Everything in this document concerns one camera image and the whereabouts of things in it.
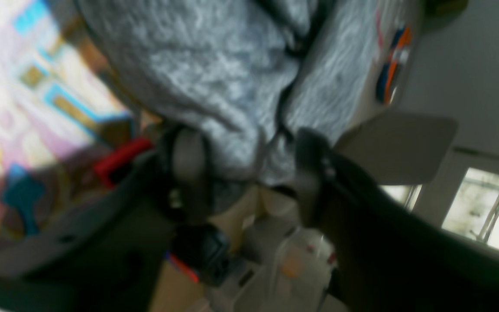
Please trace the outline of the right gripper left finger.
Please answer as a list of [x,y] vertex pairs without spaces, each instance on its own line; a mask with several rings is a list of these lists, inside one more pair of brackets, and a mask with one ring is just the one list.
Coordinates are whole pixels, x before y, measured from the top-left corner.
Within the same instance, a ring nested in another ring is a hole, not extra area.
[[144,312],[176,230],[210,217],[205,138],[181,128],[92,207],[0,251],[0,309]]

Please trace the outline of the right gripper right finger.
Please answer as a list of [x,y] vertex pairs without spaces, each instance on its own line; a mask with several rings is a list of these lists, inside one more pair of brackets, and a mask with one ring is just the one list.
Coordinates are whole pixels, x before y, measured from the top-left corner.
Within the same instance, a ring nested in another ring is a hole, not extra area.
[[411,215],[326,138],[301,128],[295,193],[334,245],[351,312],[499,312],[499,257]]

